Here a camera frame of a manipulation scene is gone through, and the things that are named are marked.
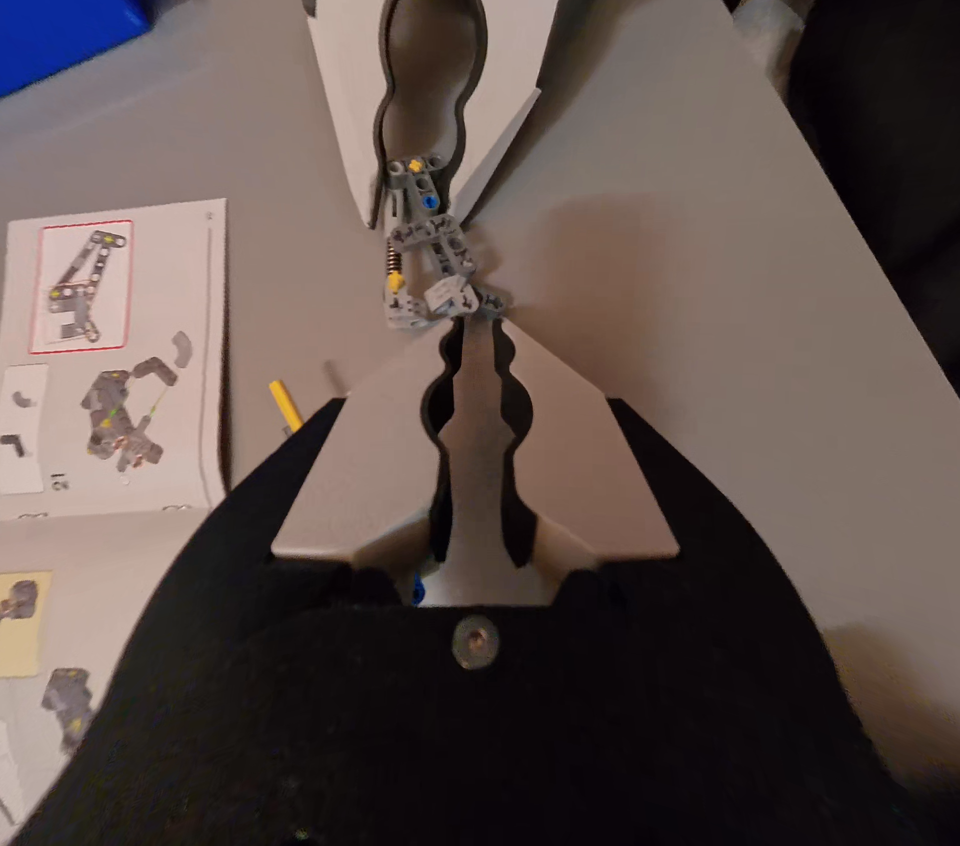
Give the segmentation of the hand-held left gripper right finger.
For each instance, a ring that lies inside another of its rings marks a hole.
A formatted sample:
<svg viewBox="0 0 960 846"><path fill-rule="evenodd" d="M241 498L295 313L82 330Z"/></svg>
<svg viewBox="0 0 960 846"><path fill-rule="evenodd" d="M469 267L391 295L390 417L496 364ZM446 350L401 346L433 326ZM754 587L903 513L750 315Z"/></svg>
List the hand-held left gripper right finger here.
<svg viewBox="0 0 960 846"><path fill-rule="evenodd" d="M606 396L509 321L491 328L510 430L500 516L513 565L568 575L675 558L678 541Z"/></svg>

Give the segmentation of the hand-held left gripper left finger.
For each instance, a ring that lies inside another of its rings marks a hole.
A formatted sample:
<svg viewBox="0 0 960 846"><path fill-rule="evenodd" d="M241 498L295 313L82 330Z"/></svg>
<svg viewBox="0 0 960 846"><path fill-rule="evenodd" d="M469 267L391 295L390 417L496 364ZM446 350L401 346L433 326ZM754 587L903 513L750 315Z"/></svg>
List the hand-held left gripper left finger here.
<svg viewBox="0 0 960 846"><path fill-rule="evenodd" d="M463 322L430 327L345 399L271 551L285 560L442 563Z"/></svg>

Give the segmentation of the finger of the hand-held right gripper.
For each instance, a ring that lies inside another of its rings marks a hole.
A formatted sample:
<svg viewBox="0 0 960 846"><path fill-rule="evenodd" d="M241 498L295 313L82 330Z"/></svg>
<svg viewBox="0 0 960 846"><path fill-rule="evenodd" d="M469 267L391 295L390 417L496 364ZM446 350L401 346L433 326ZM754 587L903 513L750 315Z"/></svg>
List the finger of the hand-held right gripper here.
<svg viewBox="0 0 960 846"><path fill-rule="evenodd" d="M465 142L450 183L450 212L467 216L534 108L559 0L480 0L486 60L463 109Z"/></svg>
<svg viewBox="0 0 960 846"><path fill-rule="evenodd" d="M387 90L380 60L386 0L316 0L309 32L342 167L362 225L373 214L378 178L375 119Z"/></svg>

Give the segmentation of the yellow lego axle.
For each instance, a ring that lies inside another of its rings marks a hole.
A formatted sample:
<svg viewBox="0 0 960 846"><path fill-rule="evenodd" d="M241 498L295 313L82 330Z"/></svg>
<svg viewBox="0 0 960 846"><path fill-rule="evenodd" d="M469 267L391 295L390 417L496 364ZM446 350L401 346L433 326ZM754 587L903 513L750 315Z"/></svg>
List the yellow lego axle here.
<svg viewBox="0 0 960 846"><path fill-rule="evenodd" d="M284 434L287 437L292 437L296 432L299 432L305 424L301 411L283 381L272 381L269 384L269 391L275 406L282 416Z"/></svg>

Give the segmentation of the lego instruction booklet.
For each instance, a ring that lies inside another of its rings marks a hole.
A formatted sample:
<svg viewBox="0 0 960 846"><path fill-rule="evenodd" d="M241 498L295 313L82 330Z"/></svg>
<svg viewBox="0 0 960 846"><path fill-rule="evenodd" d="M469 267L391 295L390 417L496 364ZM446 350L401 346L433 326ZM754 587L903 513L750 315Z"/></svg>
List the lego instruction booklet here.
<svg viewBox="0 0 960 846"><path fill-rule="evenodd" d="M225 497L227 200L11 221L1 336L2 843L77 750Z"/></svg>

